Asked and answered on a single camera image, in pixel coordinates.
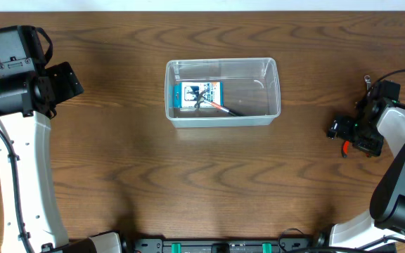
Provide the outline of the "blue white screwdriver box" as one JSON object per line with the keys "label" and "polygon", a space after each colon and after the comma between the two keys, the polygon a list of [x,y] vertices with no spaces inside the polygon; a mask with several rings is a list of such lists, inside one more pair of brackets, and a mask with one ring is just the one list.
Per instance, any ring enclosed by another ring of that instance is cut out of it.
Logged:
{"label": "blue white screwdriver box", "polygon": [[[174,86],[173,106],[175,108],[195,108],[197,96],[205,91],[207,100],[223,105],[222,82],[179,82]],[[211,105],[202,103],[200,108],[213,108]]]}

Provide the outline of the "orange black pen tool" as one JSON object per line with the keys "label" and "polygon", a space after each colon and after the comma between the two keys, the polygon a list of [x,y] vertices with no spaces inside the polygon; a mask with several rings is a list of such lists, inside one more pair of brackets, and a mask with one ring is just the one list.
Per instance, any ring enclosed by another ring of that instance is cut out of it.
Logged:
{"label": "orange black pen tool", "polygon": [[212,107],[214,107],[214,108],[216,108],[216,109],[218,109],[218,110],[221,110],[221,111],[223,111],[223,112],[225,112],[225,113],[228,113],[229,115],[231,115],[231,116],[233,116],[233,117],[243,117],[243,116],[244,116],[244,114],[241,114],[241,113],[239,113],[239,112],[236,112],[235,110],[231,110],[231,109],[225,108],[224,106],[222,106],[222,105],[220,105],[220,104],[217,104],[217,103],[215,103],[215,102],[212,102],[212,101],[210,101],[210,100],[207,100],[207,99],[204,97],[204,94],[205,94],[205,91],[201,92],[201,93],[197,96],[197,98],[196,98],[196,104],[194,105],[194,107],[195,107],[196,109],[199,109],[199,108],[200,108],[200,105],[201,105],[202,103],[206,103],[206,104],[211,105]]}

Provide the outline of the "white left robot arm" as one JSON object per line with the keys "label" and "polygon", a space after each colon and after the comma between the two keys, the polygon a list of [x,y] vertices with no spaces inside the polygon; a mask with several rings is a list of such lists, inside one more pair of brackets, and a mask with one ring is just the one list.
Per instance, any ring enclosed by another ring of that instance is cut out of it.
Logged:
{"label": "white left robot arm", "polygon": [[0,78],[2,252],[122,252],[115,231],[70,242],[58,210],[50,158],[55,106],[84,89],[69,63]]}

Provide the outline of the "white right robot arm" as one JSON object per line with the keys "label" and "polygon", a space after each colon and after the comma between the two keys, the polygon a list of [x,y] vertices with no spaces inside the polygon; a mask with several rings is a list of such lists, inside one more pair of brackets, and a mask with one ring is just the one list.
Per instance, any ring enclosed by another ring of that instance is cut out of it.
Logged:
{"label": "white right robot arm", "polygon": [[405,105],[386,98],[370,102],[364,119],[364,126],[387,142],[393,163],[374,190],[369,209],[334,225],[319,244],[369,250],[405,243]]}

